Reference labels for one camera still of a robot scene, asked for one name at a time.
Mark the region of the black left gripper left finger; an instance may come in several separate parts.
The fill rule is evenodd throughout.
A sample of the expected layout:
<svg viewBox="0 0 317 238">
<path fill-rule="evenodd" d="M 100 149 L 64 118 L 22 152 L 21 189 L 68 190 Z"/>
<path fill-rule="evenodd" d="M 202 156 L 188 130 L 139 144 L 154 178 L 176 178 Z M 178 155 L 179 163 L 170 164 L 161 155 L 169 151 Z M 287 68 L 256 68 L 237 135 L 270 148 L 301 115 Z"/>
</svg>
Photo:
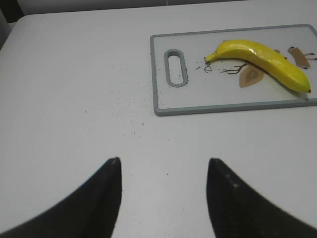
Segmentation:
<svg viewBox="0 0 317 238">
<path fill-rule="evenodd" d="M 110 238 L 122 198 L 121 161 L 108 159 L 85 183 L 2 238 Z"/>
</svg>

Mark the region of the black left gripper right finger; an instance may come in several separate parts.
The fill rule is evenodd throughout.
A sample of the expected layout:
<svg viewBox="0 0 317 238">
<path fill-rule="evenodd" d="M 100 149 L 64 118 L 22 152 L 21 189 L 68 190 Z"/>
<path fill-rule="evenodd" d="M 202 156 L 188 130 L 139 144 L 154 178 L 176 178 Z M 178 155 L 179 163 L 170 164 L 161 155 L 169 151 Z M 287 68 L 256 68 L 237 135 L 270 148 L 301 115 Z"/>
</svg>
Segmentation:
<svg viewBox="0 0 317 238">
<path fill-rule="evenodd" d="M 316 228 L 283 211 L 221 159 L 209 161 L 206 198 L 217 238 L 315 238 Z"/>
</svg>

